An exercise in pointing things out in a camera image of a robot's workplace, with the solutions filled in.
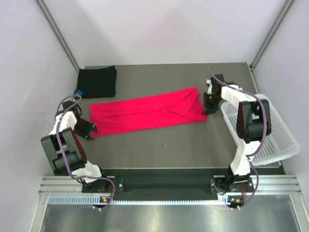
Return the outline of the red polo shirt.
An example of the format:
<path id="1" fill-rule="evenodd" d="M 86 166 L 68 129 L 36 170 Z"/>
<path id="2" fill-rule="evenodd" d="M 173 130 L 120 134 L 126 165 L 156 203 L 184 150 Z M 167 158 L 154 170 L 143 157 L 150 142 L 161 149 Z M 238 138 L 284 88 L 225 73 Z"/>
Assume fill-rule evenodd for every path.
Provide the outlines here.
<path id="1" fill-rule="evenodd" d="M 206 122 L 196 87 L 170 93 L 90 105 L 93 137 Z"/>

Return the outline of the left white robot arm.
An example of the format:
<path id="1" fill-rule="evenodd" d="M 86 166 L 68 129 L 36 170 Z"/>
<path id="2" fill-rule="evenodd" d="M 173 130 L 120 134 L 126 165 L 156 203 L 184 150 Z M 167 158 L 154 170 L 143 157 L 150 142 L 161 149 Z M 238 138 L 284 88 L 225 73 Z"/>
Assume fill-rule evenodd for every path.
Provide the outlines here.
<path id="1" fill-rule="evenodd" d="M 93 140 L 91 133 L 98 133 L 94 123 L 81 118 L 82 110 L 73 101 L 62 103 L 63 109 L 57 110 L 55 125 L 49 135 L 41 138 L 41 145 L 48 162 L 56 176 L 68 176 L 63 155 L 66 155 L 70 171 L 83 185 L 83 192 L 104 192 L 109 187 L 109 179 L 104 171 L 92 164 L 78 140 L 78 136 Z"/>

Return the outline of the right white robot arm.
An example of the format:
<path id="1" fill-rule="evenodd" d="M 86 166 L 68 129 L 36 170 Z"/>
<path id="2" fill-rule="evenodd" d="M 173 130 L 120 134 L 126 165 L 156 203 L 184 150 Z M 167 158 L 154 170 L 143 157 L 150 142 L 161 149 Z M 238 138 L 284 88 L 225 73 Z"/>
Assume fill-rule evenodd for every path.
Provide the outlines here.
<path id="1" fill-rule="evenodd" d="M 242 90 L 234 82 L 226 82 L 221 74 L 211 73 L 206 85 L 203 115 L 216 113 L 222 100 L 234 106 L 238 113 L 236 132 L 240 142 L 235 157 L 228 166 L 225 179 L 213 185 L 214 191 L 237 191 L 249 183 L 252 160 L 271 133 L 269 102 Z"/>

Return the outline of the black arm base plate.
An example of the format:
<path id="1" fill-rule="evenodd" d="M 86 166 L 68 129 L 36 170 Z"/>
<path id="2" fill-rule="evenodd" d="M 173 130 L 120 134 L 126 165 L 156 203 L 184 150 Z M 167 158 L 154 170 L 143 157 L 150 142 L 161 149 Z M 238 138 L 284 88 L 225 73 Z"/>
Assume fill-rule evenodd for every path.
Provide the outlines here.
<path id="1" fill-rule="evenodd" d="M 115 187 L 107 180 L 93 180 L 87 183 L 83 179 L 82 192 L 115 192 L 115 198 L 176 199 L 205 196 L 228 192 L 238 192 L 242 188 L 253 191 L 253 182 L 249 175 L 242 179 L 214 176 L 116 176 L 112 178 Z"/>

